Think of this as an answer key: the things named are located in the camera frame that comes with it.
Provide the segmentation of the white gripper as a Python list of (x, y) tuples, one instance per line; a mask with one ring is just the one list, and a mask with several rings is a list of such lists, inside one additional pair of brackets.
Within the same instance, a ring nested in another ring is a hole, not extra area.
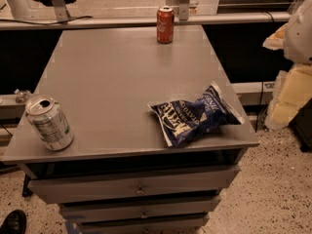
[(294, 64), (290, 71), (280, 71), (273, 89), (264, 124), (268, 129), (285, 128), (312, 98), (312, 0), (304, 0), (283, 24), (267, 37), (262, 46), (276, 51)]

